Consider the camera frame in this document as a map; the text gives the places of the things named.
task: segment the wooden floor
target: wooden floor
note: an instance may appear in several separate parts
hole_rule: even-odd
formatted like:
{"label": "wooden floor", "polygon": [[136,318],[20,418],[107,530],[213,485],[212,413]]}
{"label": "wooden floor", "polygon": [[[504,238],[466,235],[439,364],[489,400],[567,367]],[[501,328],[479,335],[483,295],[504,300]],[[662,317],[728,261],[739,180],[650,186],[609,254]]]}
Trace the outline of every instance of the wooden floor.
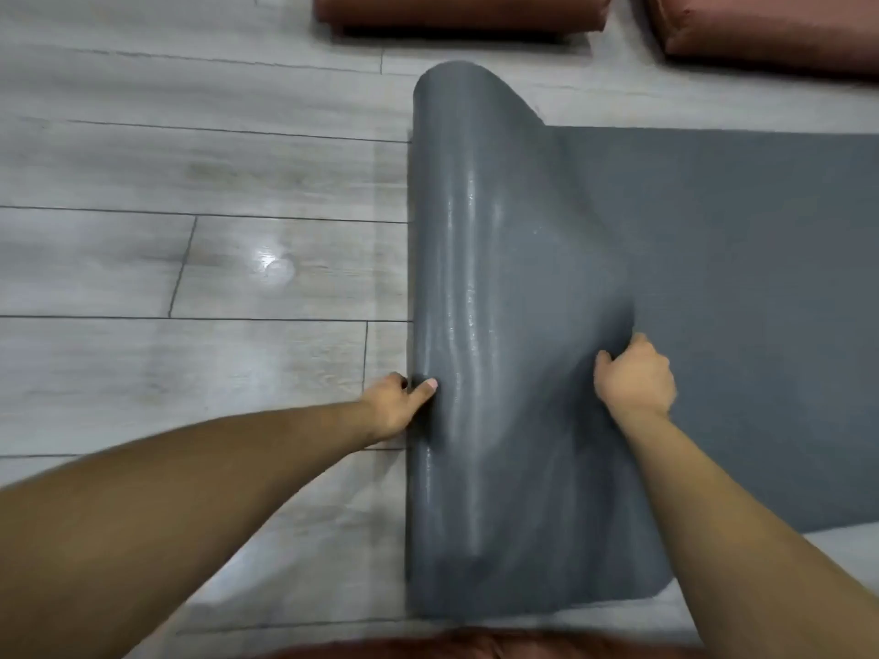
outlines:
{"label": "wooden floor", "polygon": [[[553,124],[879,132],[879,90],[668,66],[641,9],[565,45],[334,39],[310,0],[0,2],[0,483],[405,370],[418,75]],[[400,443],[349,457],[192,599],[168,656],[423,630]]]}

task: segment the person's left hand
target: person's left hand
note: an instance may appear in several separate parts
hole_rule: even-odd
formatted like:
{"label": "person's left hand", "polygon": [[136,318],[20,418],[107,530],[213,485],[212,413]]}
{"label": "person's left hand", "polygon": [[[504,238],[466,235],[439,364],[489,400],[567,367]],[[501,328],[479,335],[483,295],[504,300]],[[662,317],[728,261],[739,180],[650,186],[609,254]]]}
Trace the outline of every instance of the person's left hand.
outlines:
{"label": "person's left hand", "polygon": [[400,373],[390,373],[368,387],[360,401],[368,406],[373,418],[370,438],[374,442],[390,439],[402,432],[421,406],[434,397],[437,380],[427,379],[411,393],[408,382]]}

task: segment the gray yoga mat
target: gray yoga mat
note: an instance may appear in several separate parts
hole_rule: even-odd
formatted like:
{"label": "gray yoga mat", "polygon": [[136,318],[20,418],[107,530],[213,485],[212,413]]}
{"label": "gray yoga mat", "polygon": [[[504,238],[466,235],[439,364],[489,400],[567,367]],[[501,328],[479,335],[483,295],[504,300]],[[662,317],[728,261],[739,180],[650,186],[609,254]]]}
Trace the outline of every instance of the gray yoga mat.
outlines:
{"label": "gray yoga mat", "polygon": [[634,326],[673,418],[798,531],[879,520],[879,139],[559,128],[450,63],[415,92],[414,611],[656,594],[673,575],[592,390]]}

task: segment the forearm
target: forearm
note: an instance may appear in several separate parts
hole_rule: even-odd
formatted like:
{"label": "forearm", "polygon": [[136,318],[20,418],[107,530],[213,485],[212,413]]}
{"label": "forearm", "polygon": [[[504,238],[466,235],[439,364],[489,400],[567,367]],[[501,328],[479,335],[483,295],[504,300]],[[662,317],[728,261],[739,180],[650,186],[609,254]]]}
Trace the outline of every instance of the forearm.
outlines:
{"label": "forearm", "polygon": [[861,657],[876,599],[759,504],[667,418],[614,413],[707,647],[722,657]]}
{"label": "forearm", "polygon": [[293,493],[368,443],[364,412],[208,421],[0,491],[0,654],[122,656]]}

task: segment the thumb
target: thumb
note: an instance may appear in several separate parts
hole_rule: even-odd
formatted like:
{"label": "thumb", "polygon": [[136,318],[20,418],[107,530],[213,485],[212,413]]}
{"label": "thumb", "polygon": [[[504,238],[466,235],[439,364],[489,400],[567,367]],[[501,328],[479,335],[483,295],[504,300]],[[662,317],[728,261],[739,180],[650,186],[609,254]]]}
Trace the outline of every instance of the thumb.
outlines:
{"label": "thumb", "polygon": [[409,409],[412,410],[412,416],[415,415],[421,406],[428,401],[429,399],[434,397],[434,394],[437,392],[437,380],[434,378],[429,378],[426,381],[423,381],[418,385],[414,391],[409,394],[409,398],[407,399],[407,404],[409,405]]}
{"label": "thumb", "polygon": [[598,383],[599,380],[604,377],[604,375],[608,371],[608,367],[610,367],[611,358],[610,354],[608,354],[603,349],[599,351],[599,355],[595,357],[595,375],[594,380],[595,383]]}

